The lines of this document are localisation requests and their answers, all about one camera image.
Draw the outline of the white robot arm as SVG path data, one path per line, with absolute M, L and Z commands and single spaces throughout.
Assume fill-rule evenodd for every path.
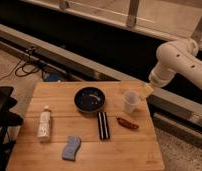
M 168 85 L 176 74 L 180 74 L 202 90 L 202 61 L 197 58 L 198 43 L 192 39 L 179 39 L 161 44 L 156 50 L 158 60 L 139 93 L 141 100 L 147 99 L 157 88 Z

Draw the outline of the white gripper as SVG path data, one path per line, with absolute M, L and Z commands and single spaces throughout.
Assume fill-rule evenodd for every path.
M 152 70 L 150 72 L 148 79 L 150 83 L 155 87 L 164 86 L 164 81 L 155 73 L 155 70 Z M 142 86 L 142 90 L 139 95 L 141 100 L 145 100 L 154 92 L 154 87 L 150 83 L 146 83 Z

